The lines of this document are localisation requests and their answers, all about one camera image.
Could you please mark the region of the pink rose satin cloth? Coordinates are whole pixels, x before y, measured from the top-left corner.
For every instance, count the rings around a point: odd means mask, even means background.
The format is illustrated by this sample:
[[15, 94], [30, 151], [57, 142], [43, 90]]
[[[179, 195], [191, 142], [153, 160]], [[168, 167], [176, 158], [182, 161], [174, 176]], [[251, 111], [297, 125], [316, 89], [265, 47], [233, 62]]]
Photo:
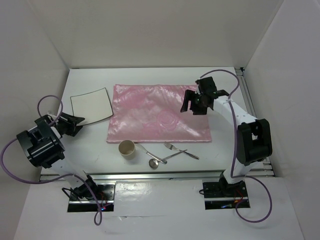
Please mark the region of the pink rose satin cloth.
[[126, 85], [113, 87], [113, 116], [106, 141], [137, 143], [210, 143], [208, 117], [180, 112], [185, 91], [195, 85]]

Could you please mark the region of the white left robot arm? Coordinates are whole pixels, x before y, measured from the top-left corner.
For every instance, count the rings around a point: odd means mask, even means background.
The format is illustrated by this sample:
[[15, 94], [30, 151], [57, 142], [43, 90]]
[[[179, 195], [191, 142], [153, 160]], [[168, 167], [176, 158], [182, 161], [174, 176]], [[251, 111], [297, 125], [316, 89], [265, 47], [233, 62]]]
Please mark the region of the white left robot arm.
[[61, 142], [64, 135], [74, 137], [83, 128], [84, 117], [62, 113], [60, 117], [46, 114], [35, 120], [35, 126], [16, 135], [29, 162], [34, 167], [51, 169], [59, 176], [66, 175], [70, 184], [71, 200], [93, 200], [99, 187], [92, 177], [80, 171], [65, 158], [65, 147]]

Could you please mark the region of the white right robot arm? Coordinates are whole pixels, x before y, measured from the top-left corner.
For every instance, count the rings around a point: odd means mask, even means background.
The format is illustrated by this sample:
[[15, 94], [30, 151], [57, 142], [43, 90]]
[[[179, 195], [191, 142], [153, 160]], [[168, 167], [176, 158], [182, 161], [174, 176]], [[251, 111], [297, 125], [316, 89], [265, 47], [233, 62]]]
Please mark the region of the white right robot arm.
[[230, 196], [249, 171], [272, 154], [270, 124], [266, 119], [246, 112], [232, 100], [231, 93], [218, 90], [212, 77], [198, 79], [196, 85], [196, 90], [185, 91], [180, 111], [191, 110], [194, 115], [206, 115], [211, 109], [233, 127], [233, 159], [230, 167], [220, 175], [218, 184], [220, 194]]

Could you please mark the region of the white square plate, black rim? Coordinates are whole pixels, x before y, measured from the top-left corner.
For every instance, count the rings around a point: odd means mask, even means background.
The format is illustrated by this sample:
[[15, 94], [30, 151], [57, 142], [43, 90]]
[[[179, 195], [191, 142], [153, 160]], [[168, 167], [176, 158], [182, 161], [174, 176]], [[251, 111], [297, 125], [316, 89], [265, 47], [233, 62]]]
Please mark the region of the white square plate, black rim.
[[81, 126], [100, 122], [114, 115], [107, 89], [71, 96], [71, 108], [75, 117], [84, 118]]

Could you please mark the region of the silver fork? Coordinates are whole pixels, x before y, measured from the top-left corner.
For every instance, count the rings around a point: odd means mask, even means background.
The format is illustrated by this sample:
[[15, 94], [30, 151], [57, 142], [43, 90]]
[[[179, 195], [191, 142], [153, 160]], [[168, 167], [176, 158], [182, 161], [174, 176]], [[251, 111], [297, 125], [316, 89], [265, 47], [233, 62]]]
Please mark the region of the silver fork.
[[191, 153], [187, 152], [186, 150], [181, 150], [181, 149], [175, 147], [174, 145], [172, 145], [171, 143], [165, 142], [163, 145], [172, 151], [178, 151], [178, 152], [183, 153], [193, 159], [196, 159], [196, 160], [200, 159], [198, 156], [191, 154]]

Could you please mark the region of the beige paper cup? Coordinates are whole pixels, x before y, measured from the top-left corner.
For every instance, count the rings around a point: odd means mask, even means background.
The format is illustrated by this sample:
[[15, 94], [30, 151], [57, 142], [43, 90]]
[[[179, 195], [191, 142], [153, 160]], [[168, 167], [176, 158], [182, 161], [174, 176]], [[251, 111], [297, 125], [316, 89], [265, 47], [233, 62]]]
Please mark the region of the beige paper cup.
[[123, 140], [118, 145], [118, 151], [120, 155], [126, 160], [132, 160], [135, 158], [136, 146], [131, 140]]

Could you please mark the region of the silver table knife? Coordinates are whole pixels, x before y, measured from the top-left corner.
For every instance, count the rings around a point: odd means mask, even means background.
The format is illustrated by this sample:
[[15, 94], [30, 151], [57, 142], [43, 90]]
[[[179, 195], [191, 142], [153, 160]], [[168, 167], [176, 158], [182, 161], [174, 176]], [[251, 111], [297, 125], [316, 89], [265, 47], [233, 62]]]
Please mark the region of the silver table knife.
[[145, 153], [145, 154], [149, 155], [150, 157], [152, 157], [158, 163], [167, 164], [166, 160], [162, 160], [162, 159], [158, 158], [157, 156], [155, 156], [154, 154], [149, 152], [146, 148], [144, 148], [141, 144], [135, 143], [135, 147], [137, 149], [139, 149], [140, 151], [142, 151], [143, 153]]

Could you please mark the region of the silver spoon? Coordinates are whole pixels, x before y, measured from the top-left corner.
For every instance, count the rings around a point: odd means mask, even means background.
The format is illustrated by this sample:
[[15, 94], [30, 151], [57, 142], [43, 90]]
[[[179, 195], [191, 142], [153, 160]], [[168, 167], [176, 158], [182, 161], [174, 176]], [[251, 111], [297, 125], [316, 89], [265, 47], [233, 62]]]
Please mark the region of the silver spoon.
[[148, 165], [149, 165], [149, 167], [150, 167], [151, 169], [155, 170], [155, 169], [158, 168], [159, 163], [165, 165], [165, 164], [167, 164], [167, 160], [168, 160], [168, 159], [173, 158], [173, 157], [181, 154], [181, 152], [174, 153], [174, 154], [169, 155], [169, 156], [167, 156], [167, 157], [165, 157], [165, 158], [158, 158], [157, 156], [155, 156], [155, 155], [152, 154], [152, 153], [147, 153], [147, 154], [151, 157], [151, 159], [148, 161]]

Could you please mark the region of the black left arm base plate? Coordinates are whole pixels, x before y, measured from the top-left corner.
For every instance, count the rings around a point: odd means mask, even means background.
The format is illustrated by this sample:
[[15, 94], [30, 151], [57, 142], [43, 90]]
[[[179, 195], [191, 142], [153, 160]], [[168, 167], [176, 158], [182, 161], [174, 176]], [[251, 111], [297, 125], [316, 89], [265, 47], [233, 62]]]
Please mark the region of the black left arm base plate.
[[[88, 197], [83, 198], [76, 196], [70, 188], [63, 187], [61, 190], [68, 198], [68, 213], [89, 213], [97, 210], [96, 201], [88, 190], [86, 190]], [[102, 212], [114, 211], [115, 190], [115, 183], [102, 183], [97, 185], [94, 193]]]

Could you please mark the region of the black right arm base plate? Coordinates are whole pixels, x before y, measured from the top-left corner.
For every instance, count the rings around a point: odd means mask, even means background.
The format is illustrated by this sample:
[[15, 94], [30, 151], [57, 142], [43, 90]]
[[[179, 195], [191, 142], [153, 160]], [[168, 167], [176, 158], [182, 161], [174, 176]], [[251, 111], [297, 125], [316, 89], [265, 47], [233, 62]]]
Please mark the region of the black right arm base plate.
[[203, 182], [202, 189], [198, 191], [204, 197], [206, 210], [250, 208], [247, 187], [244, 181], [237, 183], [235, 188], [222, 190], [218, 182]]

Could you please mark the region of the aluminium right side rail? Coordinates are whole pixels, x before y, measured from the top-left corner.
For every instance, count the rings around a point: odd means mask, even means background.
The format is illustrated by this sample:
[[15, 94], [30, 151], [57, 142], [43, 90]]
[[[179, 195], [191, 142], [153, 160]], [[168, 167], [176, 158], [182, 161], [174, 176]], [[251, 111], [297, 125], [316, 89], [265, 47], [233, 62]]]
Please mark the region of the aluminium right side rail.
[[[257, 114], [256, 108], [254, 106], [253, 98], [245, 78], [245, 69], [243, 67], [235, 67], [234, 70], [235, 70], [235, 74], [239, 78], [240, 90], [241, 90], [242, 97], [243, 97], [247, 111], [254, 117], [258, 119], [263, 119], [264, 117], [261, 117], [260, 115]], [[265, 158], [261, 162], [257, 162], [257, 165], [252, 170], [255, 172], [271, 172], [271, 175], [272, 176], [274, 175], [274, 170], [269, 157]]]

